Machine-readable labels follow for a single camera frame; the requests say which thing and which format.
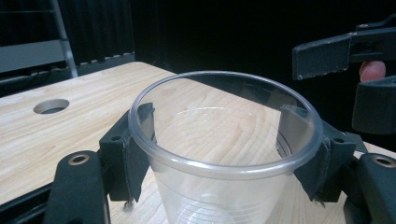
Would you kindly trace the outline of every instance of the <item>wooden table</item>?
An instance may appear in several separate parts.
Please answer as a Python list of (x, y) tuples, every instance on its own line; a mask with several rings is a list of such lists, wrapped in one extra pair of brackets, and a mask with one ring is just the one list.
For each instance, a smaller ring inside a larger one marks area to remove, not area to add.
[[(149, 84), (173, 74), (145, 63), (128, 63), (84, 77), (0, 99), (0, 203), (52, 181), (58, 161), (80, 150), (96, 151), (99, 139)], [(65, 99), (58, 113), (37, 114), (35, 106)], [(370, 151), (394, 153), (372, 145)], [(339, 203), (311, 203), (294, 177), (267, 223), (345, 223)], [(133, 211), (110, 202), (113, 223), (167, 223), (151, 170)]]

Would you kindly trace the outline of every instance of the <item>dark backdrop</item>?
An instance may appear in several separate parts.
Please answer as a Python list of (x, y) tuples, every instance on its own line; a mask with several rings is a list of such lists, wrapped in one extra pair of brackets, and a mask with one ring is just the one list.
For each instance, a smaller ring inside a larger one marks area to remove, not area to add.
[[(351, 118), (360, 65), (294, 81), (291, 49), (382, 21), (396, 12), (396, 1), (133, 0), (132, 11), (138, 61), (176, 73), (218, 69), (269, 77), (302, 94), (335, 128), (356, 133)], [(395, 135), (362, 136), (396, 149)]]

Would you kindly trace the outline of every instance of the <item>cup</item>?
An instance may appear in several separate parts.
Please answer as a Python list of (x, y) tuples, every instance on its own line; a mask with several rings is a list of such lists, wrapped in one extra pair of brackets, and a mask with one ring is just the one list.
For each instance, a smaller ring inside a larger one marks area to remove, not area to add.
[[(138, 113), (143, 105), (152, 114)], [(152, 132), (142, 125), (148, 118)], [(129, 127), (148, 154), (169, 223), (264, 223), (322, 136), (317, 111), (297, 92), (220, 71), (148, 86)]]

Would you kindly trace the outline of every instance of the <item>clear plastic cup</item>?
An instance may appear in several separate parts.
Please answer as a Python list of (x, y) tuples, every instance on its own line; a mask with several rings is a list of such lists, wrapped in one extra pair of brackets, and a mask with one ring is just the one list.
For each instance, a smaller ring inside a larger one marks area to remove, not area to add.
[(297, 92), (219, 71), (148, 86), (129, 125), (148, 154), (169, 223), (264, 223), (322, 136), (318, 113)]

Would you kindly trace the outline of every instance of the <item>cup rim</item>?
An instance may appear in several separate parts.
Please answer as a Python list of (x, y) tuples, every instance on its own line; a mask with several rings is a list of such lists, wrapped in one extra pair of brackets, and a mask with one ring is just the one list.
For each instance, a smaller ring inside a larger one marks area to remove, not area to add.
[[(207, 75), (252, 78), (273, 85), (295, 97), (297, 100), (300, 101), (303, 106), (305, 106), (308, 112), (313, 116), (314, 132), (312, 134), (311, 140), (298, 152), (279, 161), (272, 161), (265, 164), (247, 166), (220, 165), (203, 161), (189, 160), (185, 157), (178, 156), (177, 154), (172, 153), (150, 141), (150, 139), (148, 139), (140, 129), (139, 120), (137, 119), (137, 108), (139, 107), (141, 100), (146, 96), (146, 94), (154, 88), (168, 81), (179, 78)], [(150, 160), (159, 161), (167, 166), (170, 166), (174, 169), (188, 174), (229, 180), (259, 179), (282, 174), (291, 175), (295, 169), (302, 166), (315, 156), (322, 141), (323, 135), (322, 122), (317, 110), (301, 94), (269, 78), (229, 71), (199, 71), (182, 73), (166, 77), (152, 83), (151, 85), (143, 89), (135, 98), (134, 103), (129, 110), (128, 126), (132, 138), (148, 154)]]

